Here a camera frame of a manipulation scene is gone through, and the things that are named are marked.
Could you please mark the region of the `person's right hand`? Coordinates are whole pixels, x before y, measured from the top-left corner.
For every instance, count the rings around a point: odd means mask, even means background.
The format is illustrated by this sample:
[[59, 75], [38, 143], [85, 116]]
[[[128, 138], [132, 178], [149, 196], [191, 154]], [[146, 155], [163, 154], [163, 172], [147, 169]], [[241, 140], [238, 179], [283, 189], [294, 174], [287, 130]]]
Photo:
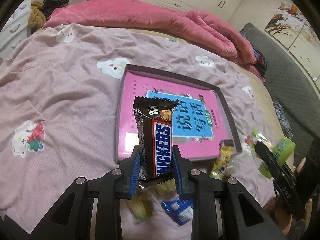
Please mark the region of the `person's right hand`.
[[[272, 198], [267, 202], [267, 204], [263, 207], [263, 209], [267, 212], [267, 214], [272, 218], [272, 220], [277, 224], [278, 228], [282, 231], [282, 233], [287, 236], [289, 234], [290, 229], [293, 229], [293, 215], [289, 214], [284, 209], [280, 208], [280, 205], [277, 204], [277, 197]], [[308, 228], [311, 213], [312, 213], [312, 199], [305, 205], [306, 212], [302, 221], [305, 222], [305, 230]]]

